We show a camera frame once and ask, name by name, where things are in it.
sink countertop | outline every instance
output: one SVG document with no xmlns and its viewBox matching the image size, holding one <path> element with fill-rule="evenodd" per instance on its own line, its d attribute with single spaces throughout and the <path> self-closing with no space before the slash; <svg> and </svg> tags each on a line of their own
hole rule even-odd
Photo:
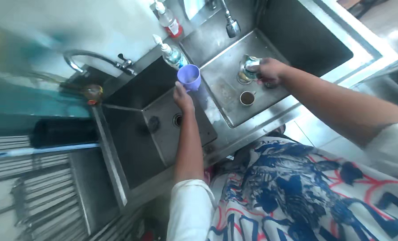
<svg viewBox="0 0 398 241">
<path fill-rule="evenodd" d="M 394 52 L 387 43 L 374 35 L 336 2 L 324 2 L 321 0 L 298 1 L 313 13 L 314 16 L 354 54 L 353 58 L 346 63 L 343 63 L 321 76 L 323 79 L 343 87 L 351 87 L 398 60 L 398 54 Z M 184 28 L 184 35 L 188 35 L 194 31 L 217 11 L 217 9 L 208 11 L 204 7 L 191 21 L 189 21 L 185 18 L 185 14 L 182 12 L 183 9 L 178 0 L 167 0 L 165 3 L 179 18 Z M 180 40 L 181 39 L 177 39 L 174 41 L 167 38 L 164 42 L 170 45 L 178 45 Z M 143 58 L 138 60 L 133 67 L 136 71 L 140 72 L 160 56 L 160 48 L 155 47 Z M 118 79 L 108 81 L 104 84 L 104 89 L 106 90 L 105 96 L 111 95 L 131 79 L 132 77 L 122 74 Z M 303 113 L 309 112 L 293 96 L 288 96 L 236 128 L 230 128 L 217 105 L 214 103 L 206 85 L 201 84 L 199 90 L 193 92 L 192 95 L 196 96 L 196 99 L 199 100 L 201 107 L 205 110 L 208 119 L 218 134 L 216 140 L 203 147 L 206 166 L 213 165 L 271 130 L 291 121 Z M 106 129 L 108 127 L 101 121 L 102 115 L 99 107 L 92 107 L 92 113 L 98 120 L 97 123 L 101 133 L 101 147 L 107 167 L 110 169 L 110 175 L 111 173 L 114 174 L 112 181 L 117 196 L 117 193 L 120 193 L 119 191 L 122 190 L 122 188 L 118 184 L 120 182 L 117 180 L 120 171 L 117 170 L 117 164 L 114 163 L 111 156 L 111 152 L 115 150 L 112 147 L 112 141 L 108 142 L 109 131 Z M 128 201 L 126 206 L 120 204 L 119 206 L 122 207 L 123 211 L 130 211 L 160 194 L 169 192 L 173 186 L 173 171 L 174 167 L 169 167 L 162 173 L 132 189 L 129 193 L 129 197 L 123 196 L 125 194 L 121 194 L 121 196 L 123 196 L 122 198 Z"/>
</svg>

wet sink surface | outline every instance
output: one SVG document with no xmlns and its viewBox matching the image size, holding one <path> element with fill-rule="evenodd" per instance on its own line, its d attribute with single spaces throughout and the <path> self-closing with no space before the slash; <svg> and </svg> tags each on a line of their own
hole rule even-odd
<svg viewBox="0 0 398 241">
<path fill-rule="evenodd" d="M 159 58 L 102 105 L 130 189 L 175 162 L 180 127 L 174 118 L 181 115 L 172 97 L 175 80 L 176 71 Z M 194 97 L 193 102 L 201 142 L 206 145 L 217 133 Z"/>
<path fill-rule="evenodd" d="M 202 67 L 202 77 L 231 128 L 244 123 L 289 95 L 281 86 L 269 89 L 255 81 L 249 85 L 241 85 L 236 78 L 239 66 L 234 60 L 239 62 L 244 53 L 257 58 L 271 57 L 288 63 L 260 30 L 254 30 L 217 59 Z M 244 91 L 255 93 L 255 101 L 251 106 L 245 107 L 239 100 Z"/>
<path fill-rule="evenodd" d="M 289 96 L 281 86 L 268 89 L 257 82 L 241 85 L 236 76 L 244 54 L 275 58 L 320 77 L 353 57 L 349 48 L 297 0 L 270 1 L 262 7 L 260 16 L 252 14 L 254 8 L 244 0 L 233 0 L 229 7 L 241 24 L 239 36 L 228 38 L 221 27 L 220 11 L 180 46 L 201 67 L 210 95 L 230 128 Z M 255 93 L 255 102 L 249 107 L 239 100 L 247 90 Z"/>
</svg>

clear plastic bottle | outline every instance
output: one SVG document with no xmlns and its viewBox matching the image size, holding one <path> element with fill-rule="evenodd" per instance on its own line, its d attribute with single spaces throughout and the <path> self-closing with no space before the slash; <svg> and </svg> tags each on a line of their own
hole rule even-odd
<svg viewBox="0 0 398 241">
<path fill-rule="evenodd" d="M 169 46 L 166 43 L 163 43 L 162 38 L 160 38 L 156 34 L 153 34 L 153 38 L 154 42 L 160 45 L 163 52 L 164 61 L 167 64 L 169 64 L 176 70 L 179 70 L 181 67 L 188 64 L 187 58 L 184 56 L 184 53 L 181 52 L 180 49 L 175 46 Z"/>
<path fill-rule="evenodd" d="M 176 38 L 181 35 L 183 28 L 181 27 L 178 19 L 175 18 L 174 14 L 170 9 L 165 8 L 165 5 L 158 0 L 156 2 L 156 10 L 159 13 L 159 22 L 168 32 L 171 38 Z"/>
</svg>

gooseneck faucet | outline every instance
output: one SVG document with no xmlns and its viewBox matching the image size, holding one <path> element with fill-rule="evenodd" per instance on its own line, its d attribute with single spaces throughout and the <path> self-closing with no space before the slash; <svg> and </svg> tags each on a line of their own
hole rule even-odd
<svg viewBox="0 0 398 241">
<path fill-rule="evenodd" d="M 122 59 L 124 62 L 123 63 L 119 63 L 116 61 L 112 61 L 111 59 L 108 59 L 100 54 L 97 54 L 95 52 L 92 51 L 86 51 L 86 50 L 78 50 L 78 49 L 73 49 L 73 50 L 69 50 L 64 52 L 64 59 L 65 62 L 67 62 L 67 64 L 74 69 L 75 71 L 81 73 L 81 74 L 85 74 L 86 71 L 81 69 L 73 60 L 73 56 L 76 55 L 85 55 L 85 56 L 90 56 L 90 57 L 94 57 L 100 60 L 104 60 L 107 63 L 112 64 L 114 67 L 120 69 L 121 71 L 125 72 L 128 75 L 137 75 L 135 73 L 135 71 L 132 68 L 129 68 L 130 66 L 132 66 L 133 62 L 130 59 L 125 59 L 123 57 L 123 54 L 119 54 L 117 55 L 117 57 L 119 57 L 120 59 Z"/>
<path fill-rule="evenodd" d="M 224 8 L 224 14 L 226 15 L 227 24 L 226 24 L 226 31 L 229 38 L 234 38 L 239 35 L 240 33 L 240 26 L 238 21 L 232 19 L 230 12 L 227 8 L 227 4 L 225 0 L 220 0 L 221 4 Z"/>
</svg>

sink drain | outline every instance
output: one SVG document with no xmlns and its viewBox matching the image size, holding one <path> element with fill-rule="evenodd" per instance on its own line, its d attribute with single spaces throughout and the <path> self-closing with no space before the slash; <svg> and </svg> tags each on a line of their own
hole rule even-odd
<svg viewBox="0 0 398 241">
<path fill-rule="evenodd" d="M 181 126 L 181 121 L 183 120 L 183 115 L 181 113 L 175 114 L 174 118 L 172 118 L 172 123 L 175 127 Z"/>
</svg>

